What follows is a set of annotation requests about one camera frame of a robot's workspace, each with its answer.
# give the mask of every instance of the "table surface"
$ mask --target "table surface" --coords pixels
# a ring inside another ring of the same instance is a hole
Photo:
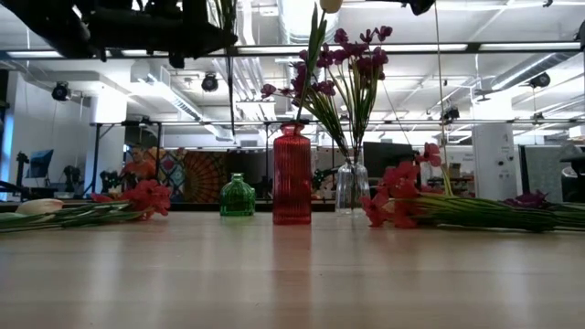
[[[585,327],[585,236],[314,214],[0,236],[0,328]]]

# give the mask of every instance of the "white column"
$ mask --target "white column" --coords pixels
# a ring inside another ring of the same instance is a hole
[[[488,95],[473,104],[475,119],[513,119],[512,97],[505,92]],[[517,196],[514,134],[511,123],[476,124],[473,127],[475,193],[477,197],[505,200]]]
[[[91,98],[91,122],[122,122],[126,119],[127,99],[120,92],[113,89],[103,89],[97,97]],[[103,125],[100,129],[102,138],[98,147],[98,171],[96,175],[96,193],[101,192],[100,173],[102,171],[122,170],[124,127],[115,126],[108,131],[109,126]],[[85,186],[91,184],[93,171],[93,156],[95,150],[96,128],[90,130],[87,161],[85,167]]]

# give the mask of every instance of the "white ceiling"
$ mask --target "white ceiling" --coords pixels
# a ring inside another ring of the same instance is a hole
[[[294,0],[299,5],[310,0]],[[440,42],[481,42],[481,41],[552,41],[569,40],[581,24],[585,12],[585,0],[563,2],[542,7],[542,0],[508,0],[508,1],[438,1]],[[276,10],[275,0],[252,0],[252,30],[255,41],[260,45],[279,44],[280,27],[277,16],[265,15]],[[299,17],[303,22],[306,17]],[[339,14],[339,26],[349,34],[350,39],[357,39],[359,33],[367,28],[381,25],[391,26],[393,35],[387,42],[391,43],[434,43],[437,41],[437,29],[434,10],[421,16],[414,16],[409,8],[382,2],[346,0]],[[0,48],[46,48],[42,39],[27,29],[16,17],[4,8],[0,8]],[[486,78],[497,76],[514,67],[532,54],[483,54],[475,55],[441,55],[441,74],[447,85],[442,88],[442,95],[447,95],[469,78],[476,76]],[[263,77],[277,87],[284,87],[286,79],[285,64],[275,63],[276,58],[261,58]],[[225,81],[219,81],[219,88],[213,93],[201,90],[200,83],[204,73],[214,71],[211,58],[188,60],[182,70],[170,69],[172,85],[181,90],[188,100],[194,103],[209,120],[227,120],[229,118],[229,95]],[[167,67],[164,59],[149,59],[152,68]],[[31,62],[31,68],[45,71],[95,70],[115,80],[133,93],[136,102],[131,103],[129,112],[144,113],[154,117],[170,119],[176,109],[167,101],[156,96],[143,84],[127,80],[127,72],[133,60],[45,60]],[[384,88],[378,87],[379,94],[373,118],[387,116],[394,106],[397,110],[408,112],[407,118],[419,119],[425,111],[432,108],[440,99],[439,63],[435,55],[393,55],[385,67],[388,79]],[[578,77],[583,73],[583,57],[578,55],[557,67],[548,70],[552,85],[564,80]],[[193,82],[188,85],[185,78]],[[536,97],[536,107],[543,108],[552,104],[568,101],[583,94],[584,80],[574,79],[549,90],[542,90]],[[526,87],[514,87],[514,109],[517,116],[529,115],[535,103],[528,97],[532,90]],[[460,109],[465,115],[466,103]],[[277,101],[276,111],[284,112],[285,102]]]

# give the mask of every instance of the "patterned fabric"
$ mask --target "patterned fabric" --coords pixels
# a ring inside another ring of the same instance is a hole
[[[189,151],[184,158],[185,201],[219,203],[219,192],[228,183],[226,152]]]

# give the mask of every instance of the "vase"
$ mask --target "vase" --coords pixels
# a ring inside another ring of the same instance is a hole
[[[356,209],[361,209],[359,199],[363,196],[370,196],[367,169],[350,157],[337,171],[335,211],[352,214]]]
[[[311,224],[311,141],[301,135],[300,123],[285,123],[274,140],[272,222]]]
[[[244,182],[244,175],[231,174],[231,182],[221,189],[221,216],[251,216],[256,207],[256,193]]]

